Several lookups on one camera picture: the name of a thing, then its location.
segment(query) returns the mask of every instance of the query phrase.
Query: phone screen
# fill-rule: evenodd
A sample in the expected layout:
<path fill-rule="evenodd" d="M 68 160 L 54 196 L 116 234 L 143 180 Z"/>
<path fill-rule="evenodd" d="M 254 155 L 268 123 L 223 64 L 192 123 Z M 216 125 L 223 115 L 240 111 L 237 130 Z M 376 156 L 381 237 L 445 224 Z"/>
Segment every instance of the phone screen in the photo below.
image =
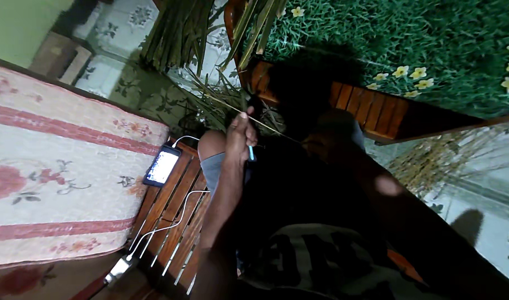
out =
<path fill-rule="evenodd" d="M 180 151 L 164 146 L 156 156 L 151 168 L 147 172 L 143 183 L 162 186 L 171 174 L 173 167 L 177 163 Z"/>

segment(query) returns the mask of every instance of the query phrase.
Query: palm leaf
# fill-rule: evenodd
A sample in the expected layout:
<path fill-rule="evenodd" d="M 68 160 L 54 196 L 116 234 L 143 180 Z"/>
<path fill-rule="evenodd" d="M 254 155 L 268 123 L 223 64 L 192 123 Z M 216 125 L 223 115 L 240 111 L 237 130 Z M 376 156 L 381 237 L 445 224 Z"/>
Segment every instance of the palm leaf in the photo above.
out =
<path fill-rule="evenodd" d="M 234 54 L 239 48 L 239 45 L 241 41 L 243 40 L 243 35 L 245 34 L 245 31 L 247 30 L 247 25 L 249 23 L 249 20 L 251 20 L 251 17 L 253 15 L 254 9 L 258 5 L 259 1 L 267 1 L 267 0 L 251 0 L 251 2 L 247 5 L 247 8 L 243 12 L 241 18 L 238 21 L 238 25 L 234 28 L 234 42 L 232 43 L 232 46 L 230 47 L 230 52 L 228 53 L 227 58 L 223 61 L 221 64 L 221 71 L 224 71 L 227 68 L 228 63 L 234 58 Z"/>
<path fill-rule="evenodd" d="M 258 38 L 258 34 L 260 34 L 260 31 L 262 30 L 262 27 L 264 26 L 265 21 L 267 20 L 269 13 L 273 11 L 273 14 L 276 14 L 276 5 L 273 5 L 275 3 L 275 0 L 267 0 L 265 3 L 264 8 L 260 12 L 257 18 L 256 22 L 256 28 L 253 32 L 253 34 L 249 37 L 249 43 L 247 44 L 247 47 L 242 55 L 242 58 L 239 61 L 239 69 L 244 69 L 247 66 L 247 63 L 249 62 L 249 58 L 251 56 L 251 53 L 254 49 L 254 44 L 256 43 L 256 40 Z"/>

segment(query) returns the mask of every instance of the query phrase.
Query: wooden slat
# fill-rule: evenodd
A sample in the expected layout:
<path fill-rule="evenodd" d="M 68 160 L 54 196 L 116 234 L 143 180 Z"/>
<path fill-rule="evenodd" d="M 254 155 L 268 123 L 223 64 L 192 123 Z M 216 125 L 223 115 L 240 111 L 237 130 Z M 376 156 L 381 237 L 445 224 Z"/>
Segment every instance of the wooden slat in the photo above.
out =
<path fill-rule="evenodd" d="M 349 99 L 349 104 L 347 105 L 347 111 L 352 114 L 353 117 L 356 118 L 356 113 L 358 112 L 358 107 L 362 102 L 362 96 L 364 95 L 365 89 L 363 88 L 353 88 L 351 97 Z"/>
<path fill-rule="evenodd" d="M 373 96 L 373 103 L 371 103 L 371 107 L 369 109 L 368 119 L 365 122 L 365 130 L 369 132 L 375 131 L 375 127 L 377 126 L 377 122 L 380 117 L 380 112 L 382 111 L 384 105 L 384 99 L 386 95 L 382 93 L 375 93 Z"/>
<path fill-rule="evenodd" d="M 397 98 L 394 98 L 392 96 L 386 96 L 386 99 L 384 99 L 383 110 L 380 112 L 379 121 L 377 122 L 377 126 L 375 127 L 375 131 L 379 135 L 386 136 L 386 134 L 388 133 L 389 125 L 391 122 L 391 116 L 393 116 L 396 104 Z"/>
<path fill-rule="evenodd" d="M 183 286 L 186 290 L 189 288 L 193 277 L 197 274 L 197 268 L 199 266 L 199 255 L 200 255 L 200 247 L 199 245 L 195 246 L 193 250 L 193 254 L 191 255 L 186 267 L 184 268 L 184 272 L 180 276 L 178 283 Z"/>
<path fill-rule="evenodd" d="M 167 201 L 169 200 L 171 192 L 177 185 L 178 180 L 184 173 L 184 170 L 192 157 L 193 156 L 187 152 L 183 152 L 180 155 L 180 158 L 178 158 L 175 167 L 173 167 L 173 170 L 171 171 L 169 178 L 167 179 L 164 186 L 160 190 L 158 199 L 156 199 L 156 202 L 152 206 L 151 211 L 147 216 L 147 222 L 145 222 L 145 226 L 143 227 L 143 229 L 141 229 L 140 234 L 145 234 L 151 231 L 151 228 L 154 226 L 155 220 L 158 219 L 160 215 L 162 215 L 162 211 L 164 210 L 165 204 L 167 204 Z"/>
<path fill-rule="evenodd" d="M 197 181 L 195 182 L 195 184 L 193 185 L 192 191 L 201 190 L 204 189 L 205 187 L 206 180 L 204 180 L 204 176 L 201 174 Z M 191 194 L 190 199 L 188 199 L 189 201 L 186 205 L 186 212 L 184 213 L 184 218 L 182 219 L 182 222 L 180 222 L 178 226 L 171 228 L 169 230 L 168 233 L 169 236 L 167 237 L 167 241 L 165 242 L 161 252 L 158 254 L 158 262 L 160 262 L 161 265 L 165 266 L 169 259 L 171 258 L 171 255 L 173 254 L 174 249 L 177 247 L 178 241 L 180 240 L 180 237 L 184 233 L 185 227 L 187 226 L 189 220 L 191 219 L 192 214 L 195 213 L 195 208 L 197 207 L 199 199 L 201 199 L 202 196 L 203 195 L 201 193 Z"/>
<path fill-rule="evenodd" d="M 260 78 L 260 81 L 258 83 L 256 91 L 259 93 L 265 93 L 265 90 L 267 89 L 267 86 L 269 85 L 269 75 L 265 74 Z"/>
<path fill-rule="evenodd" d="M 351 97 L 352 85 L 344 84 L 341 87 L 340 97 L 338 97 L 338 102 L 336 103 L 336 108 L 346 110 L 347 104 L 349 103 L 349 98 Z"/>
<path fill-rule="evenodd" d="M 371 103 L 373 102 L 374 96 L 375 92 L 365 90 L 362 94 L 362 99 L 360 99 L 360 107 L 358 107 L 358 112 L 356 113 L 356 120 L 362 127 L 365 125 L 365 121 L 368 119 L 369 109 L 371 107 Z"/>
<path fill-rule="evenodd" d="M 254 67 L 252 73 L 252 89 L 254 91 L 257 91 L 259 89 L 258 85 L 260 84 L 260 80 L 262 79 L 262 77 L 267 76 L 267 71 L 269 70 L 270 67 L 271 64 L 267 64 L 263 61 L 258 63 Z"/>
<path fill-rule="evenodd" d="M 404 99 L 398 99 L 397 106 L 395 107 L 393 117 L 391 117 L 391 123 L 388 129 L 388 135 L 390 137 L 396 138 L 399 131 L 399 126 L 401 125 L 407 110 L 408 102 Z"/>
<path fill-rule="evenodd" d="M 162 213 L 162 219 L 158 223 L 158 228 L 166 228 L 172 225 L 170 221 L 173 221 L 179 208 L 182 206 L 184 202 L 184 198 L 188 194 L 191 185 L 197 179 L 197 175 L 200 173 L 200 161 L 198 158 L 194 157 L 186 170 L 184 176 L 180 180 L 180 183 L 177 186 L 177 189 L 174 191 L 173 197 L 171 197 L 171 201 L 167 204 L 167 208 Z M 156 232 L 151 242 L 149 243 L 149 250 L 157 254 L 162 249 L 162 245 L 164 244 L 164 239 L 167 236 L 170 229 L 165 229 L 159 232 Z"/>
<path fill-rule="evenodd" d="M 141 224 L 143 224 L 145 218 L 147 218 L 147 214 L 149 213 L 152 204 L 154 203 L 154 200 L 156 198 L 156 195 L 160 191 L 160 188 L 155 186 L 150 186 L 147 189 L 147 193 L 145 194 L 145 199 L 143 200 L 143 203 L 141 204 L 140 212 L 138 213 L 138 216 L 136 217 L 136 222 L 134 222 L 134 227 L 132 228 L 132 232 L 130 234 L 130 238 L 133 239 L 138 234 L 138 231 L 141 228 Z"/>
<path fill-rule="evenodd" d="M 341 87 L 343 84 L 339 82 L 332 82 L 332 86 L 330 88 L 330 98 L 329 103 L 331 107 L 336 107 L 338 104 L 338 98 L 340 97 Z"/>
<path fill-rule="evenodd" d="M 206 195 L 204 195 L 201 199 L 201 203 L 197 208 L 195 215 L 193 216 L 191 224 L 184 231 L 184 234 L 182 235 L 182 242 L 180 242 L 177 253 L 175 254 L 174 259 L 171 262 L 169 269 L 167 270 L 173 278 L 177 278 L 180 270 L 182 269 L 184 261 L 186 260 L 186 257 L 191 251 L 192 245 L 195 243 L 199 236 L 200 229 L 203 226 L 204 215 L 209 205 L 210 194 L 206 193 Z"/>

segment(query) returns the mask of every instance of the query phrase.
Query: leg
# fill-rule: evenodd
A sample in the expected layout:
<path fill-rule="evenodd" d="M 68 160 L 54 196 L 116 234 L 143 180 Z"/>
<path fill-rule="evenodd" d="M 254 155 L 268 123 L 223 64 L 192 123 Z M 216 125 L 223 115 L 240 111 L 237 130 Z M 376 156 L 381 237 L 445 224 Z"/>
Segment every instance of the leg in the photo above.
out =
<path fill-rule="evenodd" d="M 205 132 L 200 138 L 197 149 L 200 161 L 203 161 L 210 156 L 223 153 L 226 142 L 227 138 L 222 131 L 209 130 Z"/>
<path fill-rule="evenodd" d="M 218 130 L 205 132 L 199 141 L 197 151 L 199 152 L 200 167 L 203 169 L 206 186 L 212 196 L 218 185 L 226 142 L 226 136 Z"/>

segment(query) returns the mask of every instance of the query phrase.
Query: hand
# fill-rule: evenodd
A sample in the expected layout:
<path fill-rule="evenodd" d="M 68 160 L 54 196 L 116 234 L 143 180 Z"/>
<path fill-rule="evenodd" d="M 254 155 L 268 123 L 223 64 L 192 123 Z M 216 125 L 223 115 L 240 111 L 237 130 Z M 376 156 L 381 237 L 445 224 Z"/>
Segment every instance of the hand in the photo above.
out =
<path fill-rule="evenodd" d="M 242 166 L 249 158 L 248 146 L 256 146 L 258 137 L 256 129 L 249 121 L 248 115 L 254 112 L 249 106 L 247 112 L 241 112 L 230 124 L 227 130 L 227 144 L 225 146 L 225 161 Z"/>

